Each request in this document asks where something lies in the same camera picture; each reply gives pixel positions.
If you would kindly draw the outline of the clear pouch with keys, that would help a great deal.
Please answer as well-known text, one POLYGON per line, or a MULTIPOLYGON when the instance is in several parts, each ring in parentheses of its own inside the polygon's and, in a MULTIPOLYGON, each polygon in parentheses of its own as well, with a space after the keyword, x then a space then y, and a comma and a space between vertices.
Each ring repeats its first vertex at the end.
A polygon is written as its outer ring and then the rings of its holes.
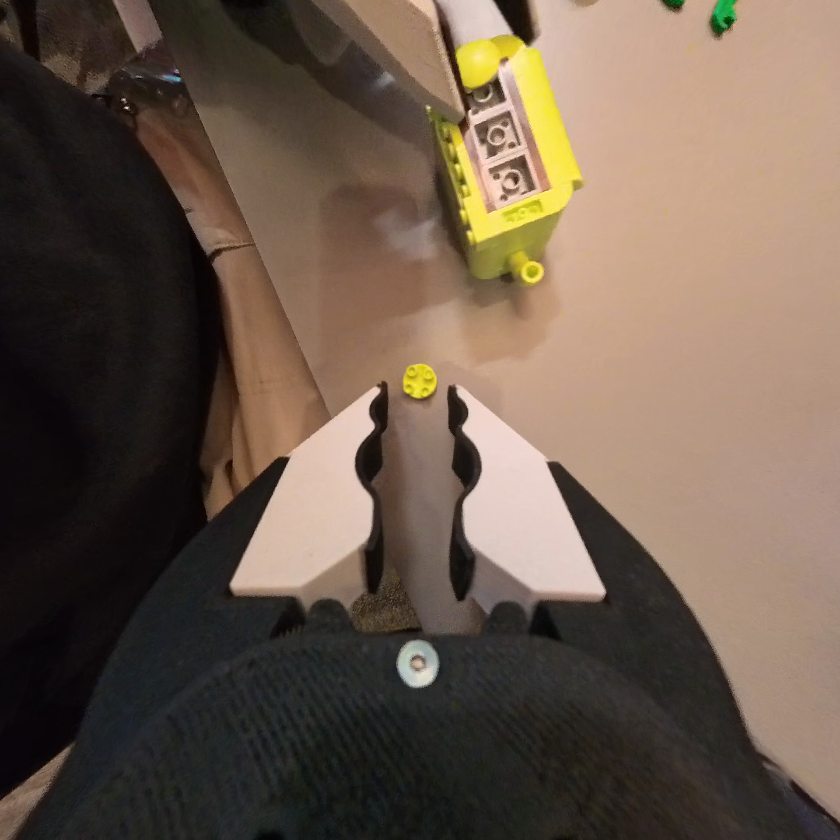
POLYGON ((91 97, 134 133, 145 110, 170 110, 182 116, 193 104, 181 72, 170 61, 149 59, 119 69, 91 97))

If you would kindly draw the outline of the scattered green leaf pieces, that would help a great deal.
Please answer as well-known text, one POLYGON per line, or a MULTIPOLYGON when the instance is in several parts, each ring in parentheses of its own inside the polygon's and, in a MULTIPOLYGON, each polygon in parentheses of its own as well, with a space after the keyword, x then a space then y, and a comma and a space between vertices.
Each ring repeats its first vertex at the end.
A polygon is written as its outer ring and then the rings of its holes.
MULTIPOLYGON (((670 12, 677 13, 686 5, 686 1, 659 1, 670 12)), ((715 40, 724 38, 738 20, 738 1, 716 1, 710 12, 709 30, 715 40)))

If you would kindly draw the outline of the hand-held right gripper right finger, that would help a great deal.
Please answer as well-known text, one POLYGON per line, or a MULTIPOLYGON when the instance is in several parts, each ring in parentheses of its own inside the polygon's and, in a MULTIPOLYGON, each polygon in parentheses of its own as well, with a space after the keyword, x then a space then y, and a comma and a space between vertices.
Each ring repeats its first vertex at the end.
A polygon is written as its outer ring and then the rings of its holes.
POLYGON ((600 603, 606 588, 551 463, 461 385, 448 388, 452 470, 462 491, 449 543, 458 601, 527 615, 542 602, 600 603))

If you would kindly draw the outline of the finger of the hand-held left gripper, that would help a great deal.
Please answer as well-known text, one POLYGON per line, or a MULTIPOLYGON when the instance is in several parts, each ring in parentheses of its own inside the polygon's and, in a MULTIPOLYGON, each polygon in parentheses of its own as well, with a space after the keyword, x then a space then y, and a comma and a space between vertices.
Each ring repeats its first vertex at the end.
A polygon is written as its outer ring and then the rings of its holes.
POLYGON ((514 35, 530 45, 540 35, 532 1, 436 1, 455 46, 477 39, 514 35))
POLYGON ((315 1, 343 35, 413 99, 452 123, 465 117, 455 58, 432 1, 315 1))

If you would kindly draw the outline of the lime green toy brick box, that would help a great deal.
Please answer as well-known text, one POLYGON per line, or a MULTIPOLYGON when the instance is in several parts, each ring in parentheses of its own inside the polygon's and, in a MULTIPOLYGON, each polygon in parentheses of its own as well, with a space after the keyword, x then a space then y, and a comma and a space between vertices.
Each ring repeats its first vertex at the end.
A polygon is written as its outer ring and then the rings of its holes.
POLYGON ((540 52, 526 45, 490 83, 465 90, 460 122, 426 114, 469 273, 539 283, 551 237, 583 186, 540 52))

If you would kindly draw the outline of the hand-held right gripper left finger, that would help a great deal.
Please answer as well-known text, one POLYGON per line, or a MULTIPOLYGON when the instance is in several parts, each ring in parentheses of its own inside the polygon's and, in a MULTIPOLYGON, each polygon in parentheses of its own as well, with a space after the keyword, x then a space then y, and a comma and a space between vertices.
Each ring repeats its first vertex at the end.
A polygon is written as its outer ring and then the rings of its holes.
POLYGON ((286 596, 304 609, 346 608, 375 594, 384 573, 382 502, 388 387, 369 389, 297 446, 255 527, 229 588, 238 597, 286 596))

